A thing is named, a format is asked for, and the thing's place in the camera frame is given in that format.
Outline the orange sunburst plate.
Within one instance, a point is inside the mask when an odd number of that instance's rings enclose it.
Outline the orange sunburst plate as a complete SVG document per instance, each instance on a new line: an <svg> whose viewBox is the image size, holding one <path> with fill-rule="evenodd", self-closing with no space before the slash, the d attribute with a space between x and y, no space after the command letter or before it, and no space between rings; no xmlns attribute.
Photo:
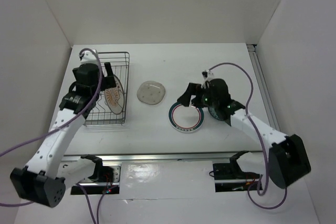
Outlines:
<svg viewBox="0 0 336 224"><path fill-rule="evenodd" d="M123 86L117 76L114 76L116 88L106 89L104 97L107 106L113 114L119 115L123 112L125 106L125 96Z"/></svg>

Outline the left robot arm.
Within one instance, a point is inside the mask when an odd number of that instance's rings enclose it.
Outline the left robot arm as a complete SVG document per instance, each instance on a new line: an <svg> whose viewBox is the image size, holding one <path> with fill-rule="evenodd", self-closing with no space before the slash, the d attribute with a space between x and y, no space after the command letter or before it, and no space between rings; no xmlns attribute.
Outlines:
<svg viewBox="0 0 336 224"><path fill-rule="evenodd" d="M95 107L99 93L116 87L110 63L104 63L104 68L106 76L95 63L73 69L75 82L61 101L50 135L23 168L14 168L10 174L20 198L54 208L65 191L81 180L96 182L105 175L112 178L112 169L104 167L102 159L94 155L82 155L75 163L59 167L70 142Z"/></svg>

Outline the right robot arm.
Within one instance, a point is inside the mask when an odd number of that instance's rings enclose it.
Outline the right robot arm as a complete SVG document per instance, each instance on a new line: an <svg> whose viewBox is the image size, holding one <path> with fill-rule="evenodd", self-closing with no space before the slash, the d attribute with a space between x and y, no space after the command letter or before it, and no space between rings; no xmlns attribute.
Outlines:
<svg viewBox="0 0 336 224"><path fill-rule="evenodd" d="M311 165L303 143L297 135L287 135L270 127L247 112L247 106L231 98L223 79L189 83L177 99L183 106L208 108L220 120L259 142L264 154L241 151L230 158L229 172L235 178L245 173L265 175L281 189L311 172Z"/></svg>

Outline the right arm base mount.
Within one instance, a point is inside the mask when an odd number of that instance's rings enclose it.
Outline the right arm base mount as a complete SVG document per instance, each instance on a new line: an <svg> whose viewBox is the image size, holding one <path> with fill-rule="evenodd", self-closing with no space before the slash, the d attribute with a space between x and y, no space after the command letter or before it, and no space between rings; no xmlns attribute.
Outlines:
<svg viewBox="0 0 336 224"><path fill-rule="evenodd" d="M260 175L250 172L243 172L238 166L237 160L247 151L241 151L229 158L228 163L215 163L213 170L208 174L214 178L215 192L237 192L257 190L257 183Z"/></svg>

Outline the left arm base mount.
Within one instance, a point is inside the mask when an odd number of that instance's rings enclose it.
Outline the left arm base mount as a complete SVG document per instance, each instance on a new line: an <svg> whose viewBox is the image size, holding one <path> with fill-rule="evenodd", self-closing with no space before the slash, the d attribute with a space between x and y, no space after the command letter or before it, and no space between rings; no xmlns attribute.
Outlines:
<svg viewBox="0 0 336 224"><path fill-rule="evenodd" d="M121 166L104 162L93 155L82 155L80 160L88 159L95 164L93 174L78 182L88 195L116 195L120 192Z"/></svg>

